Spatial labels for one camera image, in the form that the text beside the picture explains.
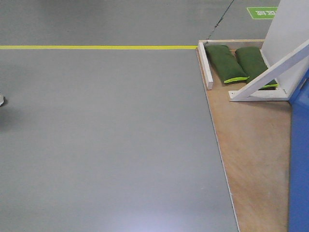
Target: wooden board edge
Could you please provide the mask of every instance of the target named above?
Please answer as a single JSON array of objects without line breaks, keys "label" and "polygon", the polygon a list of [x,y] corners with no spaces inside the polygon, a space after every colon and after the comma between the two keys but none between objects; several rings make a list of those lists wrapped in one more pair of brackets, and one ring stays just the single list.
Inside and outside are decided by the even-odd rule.
[{"label": "wooden board edge", "polygon": [[206,84],[206,79],[205,79],[205,74],[204,74],[204,71],[203,71],[202,63],[201,63],[201,60],[200,60],[200,57],[199,57],[198,48],[196,48],[196,52],[197,52],[197,59],[198,59],[199,69],[200,69],[201,74],[202,74],[203,86],[204,86],[204,89],[205,89],[205,93],[207,95],[207,84]]},{"label": "wooden board edge", "polygon": [[252,39],[252,40],[199,40],[199,43],[204,45],[226,45],[230,49],[238,49],[241,47],[257,46],[262,48],[264,40],[262,39]]}]

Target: diagonal white brace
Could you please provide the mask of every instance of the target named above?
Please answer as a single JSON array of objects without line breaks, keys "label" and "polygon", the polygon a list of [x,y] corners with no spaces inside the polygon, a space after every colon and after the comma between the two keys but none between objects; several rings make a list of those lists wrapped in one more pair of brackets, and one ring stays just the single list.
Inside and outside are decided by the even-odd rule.
[{"label": "diagonal white brace", "polygon": [[233,94],[230,94],[231,101],[243,101],[262,86],[277,78],[280,74],[287,71],[307,56],[309,56],[309,40],[302,43],[299,47],[272,65],[269,69],[240,90],[232,91]]}]

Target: neon yellow trim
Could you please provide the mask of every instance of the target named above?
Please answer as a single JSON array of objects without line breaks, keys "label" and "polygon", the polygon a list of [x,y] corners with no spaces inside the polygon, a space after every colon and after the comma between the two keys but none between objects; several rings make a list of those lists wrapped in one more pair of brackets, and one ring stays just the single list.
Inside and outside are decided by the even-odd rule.
[{"label": "neon yellow trim", "polygon": [[265,86],[261,87],[260,89],[271,88],[271,87],[278,87],[278,84],[265,85]]},{"label": "neon yellow trim", "polygon": [[248,77],[234,77],[234,78],[224,81],[224,83],[227,84],[227,83],[234,82],[234,81],[246,81],[246,80],[248,80]]},{"label": "neon yellow trim", "polygon": [[196,48],[196,45],[0,45],[0,50],[187,50]]}]

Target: white wooden beam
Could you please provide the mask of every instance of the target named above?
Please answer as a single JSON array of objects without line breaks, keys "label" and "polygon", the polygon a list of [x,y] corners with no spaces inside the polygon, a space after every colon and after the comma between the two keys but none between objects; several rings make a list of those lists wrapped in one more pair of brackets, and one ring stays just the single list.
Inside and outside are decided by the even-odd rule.
[{"label": "white wooden beam", "polygon": [[309,40],[302,43],[298,48],[283,57],[253,81],[238,91],[229,91],[231,101],[245,101],[247,97],[259,90],[271,80],[277,78],[280,74],[309,56]]},{"label": "white wooden beam", "polygon": [[202,65],[202,70],[203,70],[202,75],[204,73],[203,81],[206,82],[207,89],[212,89],[213,79],[212,79],[211,69],[209,67],[207,55],[205,52],[204,44],[199,42],[197,49],[198,49],[200,63]]},{"label": "white wooden beam", "polygon": [[287,101],[289,100],[288,95],[285,93],[283,89],[276,90],[259,90],[250,96],[235,100],[233,99],[234,95],[238,93],[238,91],[229,91],[230,101],[231,102],[251,102],[251,101]]}]

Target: green floor sign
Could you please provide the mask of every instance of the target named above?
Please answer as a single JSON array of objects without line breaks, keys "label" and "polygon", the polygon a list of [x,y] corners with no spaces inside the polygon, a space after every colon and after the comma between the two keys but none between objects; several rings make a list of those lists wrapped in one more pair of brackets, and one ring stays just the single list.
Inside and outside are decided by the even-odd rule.
[{"label": "green floor sign", "polygon": [[277,7],[247,7],[252,19],[273,19]]}]

